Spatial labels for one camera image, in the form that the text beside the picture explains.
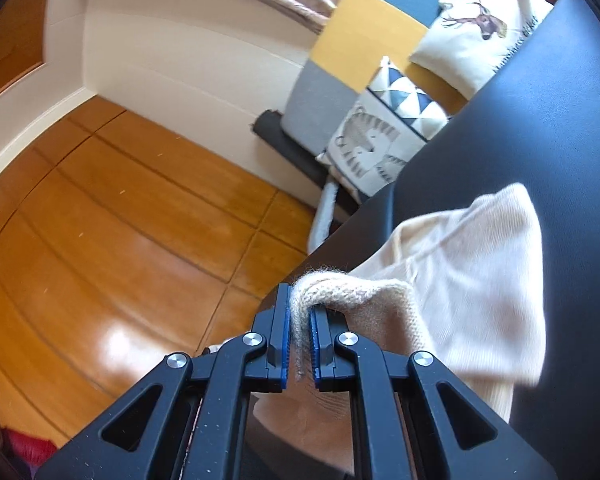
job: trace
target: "wooden floor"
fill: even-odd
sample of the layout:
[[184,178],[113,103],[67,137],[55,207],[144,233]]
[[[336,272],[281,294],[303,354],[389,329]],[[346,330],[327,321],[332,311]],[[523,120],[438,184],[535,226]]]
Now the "wooden floor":
[[313,211],[101,98],[0,176],[0,421],[61,445],[165,353],[250,327]]
[[42,65],[46,0],[7,0],[0,9],[0,92]]

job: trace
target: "knitted fabric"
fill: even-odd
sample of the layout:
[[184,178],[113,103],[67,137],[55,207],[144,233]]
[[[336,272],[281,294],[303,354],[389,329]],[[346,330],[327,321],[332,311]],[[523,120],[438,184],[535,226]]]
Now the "knitted fabric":
[[322,270],[295,283],[296,380],[263,394],[254,415],[292,446],[352,471],[348,395],[319,393],[310,372],[316,304],[346,314],[352,332],[384,350],[432,352],[509,420],[513,387],[538,382],[546,343],[540,225],[525,187],[407,220],[349,274]]

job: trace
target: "gray fabric strap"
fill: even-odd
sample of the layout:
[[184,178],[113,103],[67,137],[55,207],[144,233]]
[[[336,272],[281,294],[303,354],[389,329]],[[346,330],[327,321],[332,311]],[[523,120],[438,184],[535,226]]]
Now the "gray fabric strap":
[[315,211],[314,223],[311,225],[311,232],[309,232],[306,247],[308,254],[313,253],[329,237],[339,187],[337,181],[331,175],[328,175],[322,188],[318,209]]

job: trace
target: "zebra print pillow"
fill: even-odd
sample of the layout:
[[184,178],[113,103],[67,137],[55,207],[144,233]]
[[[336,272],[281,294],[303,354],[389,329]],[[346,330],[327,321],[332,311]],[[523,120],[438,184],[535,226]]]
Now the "zebra print pillow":
[[316,160],[362,203],[393,182],[447,121],[440,105],[385,56]]

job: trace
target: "deer print pillow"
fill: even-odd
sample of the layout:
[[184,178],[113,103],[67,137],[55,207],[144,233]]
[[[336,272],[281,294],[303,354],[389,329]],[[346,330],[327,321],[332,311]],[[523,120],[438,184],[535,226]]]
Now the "deer print pillow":
[[385,56],[316,160],[362,203],[393,182],[447,122],[440,105]]
[[411,61],[470,99],[553,8],[545,0],[439,0],[440,16]]

